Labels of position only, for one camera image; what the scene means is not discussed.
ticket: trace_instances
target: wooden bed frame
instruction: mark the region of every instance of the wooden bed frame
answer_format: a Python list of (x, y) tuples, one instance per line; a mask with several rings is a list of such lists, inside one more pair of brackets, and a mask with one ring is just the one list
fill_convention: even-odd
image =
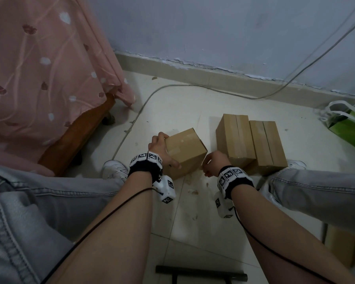
[(50, 169), (55, 176), (63, 176), (71, 161), (115, 104), (112, 93), (106, 93), (106, 97), (102, 105), (78, 117), (66, 133), (43, 153), (38, 164)]

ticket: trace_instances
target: white bag handle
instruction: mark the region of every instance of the white bag handle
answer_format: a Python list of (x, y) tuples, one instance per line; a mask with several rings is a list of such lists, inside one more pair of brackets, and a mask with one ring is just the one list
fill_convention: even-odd
[(350, 105), (348, 102), (346, 101), (332, 101), (329, 103), (329, 105), (326, 107), (325, 111), (327, 113), (330, 113), (330, 114), (339, 114), (339, 115), (344, 115), (345, 117), (351, 119), (353, 122), (355, 122), (355, 117), (353, 115), (350, 115), (346, 112), (342, 112), (340, 110), (331, 110), (331, 106), (333, 105), (345, 105), (347, 108), (349, 108), (350, 110), (354, 111), (355, 112), (355, 107)]

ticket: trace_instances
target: white sneaker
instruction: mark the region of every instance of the white sneaker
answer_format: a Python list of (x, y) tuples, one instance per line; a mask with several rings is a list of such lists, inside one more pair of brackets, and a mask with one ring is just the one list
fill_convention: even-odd
[[(306, 164), (303, 163), (302, 161), (293, 161), (293, 160), (287, 160), (288, 162), (288, 167), (286, 167), (283, 170), (286, 169), (306, 169)], [(270, 175), (267, 177), (266, 182), (260, 187), (259, 192), (271, 203), (273, 203), (275, 206), (282, 208), (281, 204), (276, 200), (275, 196), (271, 193), (270, 190), (270, 182), (271, 179), (276, 176), (279, 172), (275, 172), (274, 174)]]
[(107, 161), (101, 169), (102, 179), (120, 178), (123, 182), (128, 179), (128, 169), (119, 161)]

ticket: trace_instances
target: white tile floor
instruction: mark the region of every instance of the white tile floor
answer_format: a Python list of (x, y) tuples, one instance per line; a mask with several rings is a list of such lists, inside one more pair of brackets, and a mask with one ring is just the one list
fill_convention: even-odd
[[(178, 82), (125, 72), (138, 102), (127, 109), (117, 102), (113, 126), (100, 126), (83, 149), (83, 164), (66, 176), (98, 178), (111, 159), (147, 97), (157, 88)], [(327, 130), (313, 110), (276, 101), (253, 101), (199, 87), (169, 87), (157, 92), (146, 105), (116, 159), (128, 164), (144, 152), (159, 131), (175, 134), (194, 128), (209, 151), (216, 149), (215, 129), (223, 113), (248, 115), (251, 120), (276, 121), (288, 159), (305, 162), (308, 169), (355, 173), (355, 148)], [(152, 235), (143, 283), (170, 283), (156, 275), (155, 265), (245, 271), (248, 283), (267, 283), (246, 236), (236, 219), (220, 219), (213, 205), (215, 179), (195, 172), (175, 181), (176, 200), (169, 205), (154, 199)], [(197, 190), (198, 195), (190, 193)], [(299, 212), (287, 214), (317, 238), (321, 222)], [(181, 277), (179, 283), (222, 283)]]

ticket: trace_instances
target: green shopping bag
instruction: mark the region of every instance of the green shopping bag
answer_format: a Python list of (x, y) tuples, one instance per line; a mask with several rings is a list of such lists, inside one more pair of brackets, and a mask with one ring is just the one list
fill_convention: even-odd
[[(331, 106), (335, 104), (346, 105), (348, 111), (331, 110)], [(355, 107), (346, 101), (333, 101), (327, 106), (326, 110), (331, 115), (335, 115), (328, 128), (355, 147)]]

